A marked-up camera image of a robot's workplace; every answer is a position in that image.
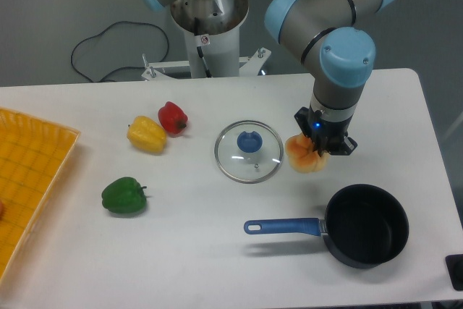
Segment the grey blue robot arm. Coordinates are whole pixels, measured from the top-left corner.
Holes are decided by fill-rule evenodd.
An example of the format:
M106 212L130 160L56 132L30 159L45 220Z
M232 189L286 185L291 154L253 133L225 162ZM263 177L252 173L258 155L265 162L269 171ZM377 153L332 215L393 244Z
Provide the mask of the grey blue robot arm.
M184 32L193 77L239 72L239 27L248 0L143 0L154 11L169 9ZM348 156L357 147L348 126L375 61L375 44L357 30L358 19L394 0L273 0L264 25L314 77L308 107L295 119L318 153Z

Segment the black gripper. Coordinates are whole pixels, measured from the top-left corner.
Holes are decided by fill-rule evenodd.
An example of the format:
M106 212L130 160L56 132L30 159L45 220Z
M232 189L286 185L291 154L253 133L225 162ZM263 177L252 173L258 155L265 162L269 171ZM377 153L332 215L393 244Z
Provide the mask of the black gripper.
M332 156L349 156L357 148L357 142L348 135L352 117L332 122L324 120L321 111L302 107L294 118L302 134L312 140L320 157L326 153Z

